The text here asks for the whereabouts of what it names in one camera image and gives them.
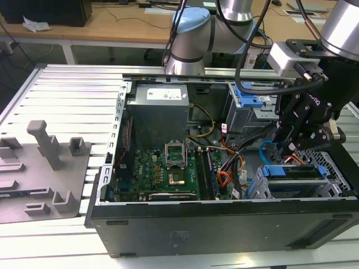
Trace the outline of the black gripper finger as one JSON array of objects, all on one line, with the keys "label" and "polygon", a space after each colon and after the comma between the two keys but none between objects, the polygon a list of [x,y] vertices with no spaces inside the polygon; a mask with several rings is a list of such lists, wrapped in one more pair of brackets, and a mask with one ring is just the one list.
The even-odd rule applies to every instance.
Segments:
[{"label": "black gripper finger", "polygon": [[319,150],[331,144],[346,142],[346,135],[333,119],[318,126],[303,126],[295,131],[287,139],[286,154],[289,155],[295,151]]},{"label": "black gripper finger", "polygon": [[277,97],[275,113],[278,115],[273,142],[277,144],[277,155],[285,157],[296,150],[300,128],[308,117],[310,104],[306,92]]}]

